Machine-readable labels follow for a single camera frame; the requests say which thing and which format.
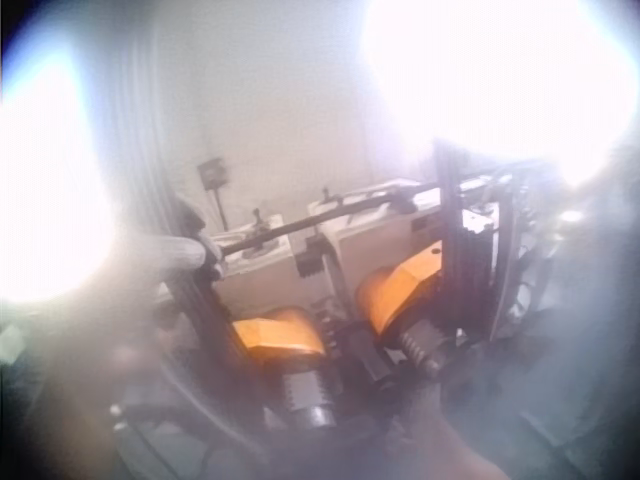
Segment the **bright light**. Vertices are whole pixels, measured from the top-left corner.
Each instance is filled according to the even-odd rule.
[[[414,150],[439,137],[582,180],[637,104],[636,66],[578,0],[373,0],[363,48]]]
[[[560,220],[563,222],[576,223],[581,221],[583,218],[584,213],[578,212],[577,210],[567,210],[560,214]]]
[[[16,302],[78,287],[114,233],[71,65],[37,60],[1,111],[0,297]]]

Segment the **orange machine part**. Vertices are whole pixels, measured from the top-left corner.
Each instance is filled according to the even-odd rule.
[[[233,326],[249,353],[259,361],[300,353],[325,354],[311,319],[299,308],[276,310],[265,318],[239,320]]]
[[[395,269],[376,270],[360,284],[358,305],[378,335],[416,298],[427,294],[442,268],[442,242],[436,242]]]

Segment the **gray floor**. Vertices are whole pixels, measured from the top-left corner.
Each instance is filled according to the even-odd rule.
[[[555,308],[535,332],[544,355],[529,369],[503,367],[498,391],[480,381],[453,415],[514,479],[638,476],[628,464],[640,463],[632,450],[640,440],[640,233],[622,207],[597,204],[560,251],[548,295]]]

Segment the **white machine housing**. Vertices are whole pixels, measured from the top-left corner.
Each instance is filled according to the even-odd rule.
[[[270,228],[284,224],[282,215],[266,219]],[[244,240],[254,225],[211,237],[221,247]],[[262,315],[275,308],[297,305],[311,309],[312,304],[329,295],[324,274],[302,278],[288,236],[279,237],[277,244],[261,255],[246,258],[242,252],[224,259],[224,277],[214,288],[233,318]]]
[[[391,180],[348,193],[343,196],[343,204],[384,195],[397,187],[415,185],[418,182],[412,180]],[[396,266],[438,239],[440,190],[419,193],[413,202],[417,208],[414,213],[399,213],[386,203],[319,226],[336,250],[351,295],[369,273],[381,267]],[[335,207],[336,202],[318,201],[311,203],[308,211],[317,215]]]

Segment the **white wall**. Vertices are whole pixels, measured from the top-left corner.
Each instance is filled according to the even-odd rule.
[[[196,166],[220,156],[232,226],[306,214],[346,191],[417,176],[360,56],[365,0],[166,1],[157,79],[174,183],[213,221]]]

